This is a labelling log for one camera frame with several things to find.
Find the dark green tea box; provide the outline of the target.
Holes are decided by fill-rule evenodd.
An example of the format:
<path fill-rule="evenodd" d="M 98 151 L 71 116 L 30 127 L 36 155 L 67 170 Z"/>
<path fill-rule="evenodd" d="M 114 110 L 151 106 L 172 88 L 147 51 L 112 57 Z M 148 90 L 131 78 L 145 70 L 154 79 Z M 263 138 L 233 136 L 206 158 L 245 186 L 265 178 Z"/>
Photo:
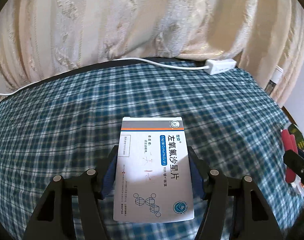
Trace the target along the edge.
<path fill-rule="evenodd" d="M 295 136 L 295 142 L 297 147 L 304 151 L 304 135 L 302 132 L 299 130 L 298 126 L 295 124 L 290 124 L 288 127 L 289 134 Z"/>

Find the red toy brick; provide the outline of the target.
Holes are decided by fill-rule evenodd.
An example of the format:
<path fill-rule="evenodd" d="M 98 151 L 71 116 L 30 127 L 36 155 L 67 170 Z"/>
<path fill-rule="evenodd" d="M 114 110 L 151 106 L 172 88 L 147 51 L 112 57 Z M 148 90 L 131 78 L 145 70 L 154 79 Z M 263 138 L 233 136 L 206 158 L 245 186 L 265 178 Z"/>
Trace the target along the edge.
<path fill-rule="evenodd" d="M 287 129 L 282 130 L 281 139 L 285 149 L 283 162 L 287 166 L 285 181 L 290 184 L 295 181 L 296 175 L 299 172 L 298 150 L 295 143 L 295 136 L 289 134 Z"/>

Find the white medicine box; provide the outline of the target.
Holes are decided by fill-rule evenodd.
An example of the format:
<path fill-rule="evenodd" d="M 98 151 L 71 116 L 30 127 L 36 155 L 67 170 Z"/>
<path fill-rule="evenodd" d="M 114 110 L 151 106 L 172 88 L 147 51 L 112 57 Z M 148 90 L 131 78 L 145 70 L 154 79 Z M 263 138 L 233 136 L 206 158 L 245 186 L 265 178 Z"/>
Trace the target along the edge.
<path fill-rule="evenodd" d="M 124 117 L 113 219 L 172 223 L 193 218 L 191 169 L 182 118 Z"/>

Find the white tower heater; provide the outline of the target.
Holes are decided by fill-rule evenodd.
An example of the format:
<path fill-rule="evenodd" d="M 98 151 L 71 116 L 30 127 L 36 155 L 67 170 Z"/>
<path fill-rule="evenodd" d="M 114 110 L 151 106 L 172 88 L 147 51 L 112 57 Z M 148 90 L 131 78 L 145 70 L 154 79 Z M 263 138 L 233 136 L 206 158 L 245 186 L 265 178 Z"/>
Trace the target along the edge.
<path fill-rule="evenodd" d="M 282 76 L 283 76 L 283 69 L 279 66 L 276 66 L 272 74 L 272 77 L 270 78 L 264 90 L 268 95 L 272 93 L 276 85 L 280 82 Z"/>

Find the blue plaid tablecloth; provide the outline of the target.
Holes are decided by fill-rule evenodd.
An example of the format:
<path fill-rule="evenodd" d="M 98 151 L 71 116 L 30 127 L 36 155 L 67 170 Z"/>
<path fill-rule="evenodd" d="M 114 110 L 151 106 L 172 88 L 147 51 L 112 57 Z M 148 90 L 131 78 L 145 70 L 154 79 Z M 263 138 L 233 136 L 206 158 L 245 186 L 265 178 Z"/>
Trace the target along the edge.
<path fill-rule="evenodd" d="M 287 116 L 244 70 L 210 76 L 181 65 L 92 66 L 0 102 L 0 223 L 13 239 L 54 175 L 77 176 L 110 153 L 125 116 L 180 116 L 198 156 L 226 176 L 251 175 L 288 232 L 304 197 L 284 180 Z"/>

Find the cream curtain right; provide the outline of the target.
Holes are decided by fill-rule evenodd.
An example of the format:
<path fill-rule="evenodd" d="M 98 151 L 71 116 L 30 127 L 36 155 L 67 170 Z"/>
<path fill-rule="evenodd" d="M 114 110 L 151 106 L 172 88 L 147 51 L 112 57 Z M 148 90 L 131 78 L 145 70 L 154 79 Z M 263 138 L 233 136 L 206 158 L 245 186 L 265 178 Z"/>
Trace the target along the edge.
<path fill-rule="evenodd" d="M 239 62 L 265 88 L 276 67 L 283 70 L 271 93 L 283 106 L 304 63 L 304 9 L 297 0 L 257 0 L 251 34 Z"/>

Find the white power strip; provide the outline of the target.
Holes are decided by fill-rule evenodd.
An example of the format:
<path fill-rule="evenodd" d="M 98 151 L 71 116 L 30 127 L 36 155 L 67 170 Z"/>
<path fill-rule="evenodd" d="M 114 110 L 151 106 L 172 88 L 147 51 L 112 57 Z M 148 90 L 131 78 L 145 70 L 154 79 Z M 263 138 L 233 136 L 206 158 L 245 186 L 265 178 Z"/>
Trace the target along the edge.
<path fill-rule="evenodd" d="M 220 73 L 227 72 L 235 68 L 237 62 L 234 59 L 225 59 L 225 60 L 210 60 L 207 59 L 205 62 L 204 71 L 209 75 L 216 75 Z"/>

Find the cream patterned curtain left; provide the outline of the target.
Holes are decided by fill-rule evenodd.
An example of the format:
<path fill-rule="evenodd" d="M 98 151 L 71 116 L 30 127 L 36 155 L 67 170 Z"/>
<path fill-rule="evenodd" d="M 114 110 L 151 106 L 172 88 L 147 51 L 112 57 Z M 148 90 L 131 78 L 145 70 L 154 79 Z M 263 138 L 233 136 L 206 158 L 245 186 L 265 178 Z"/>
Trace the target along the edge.
<path fill-rule="evenodd" d="M 8 0 L 0 11 L 0 93 L 121 57 L 232 58 L 257 0 Z"/>

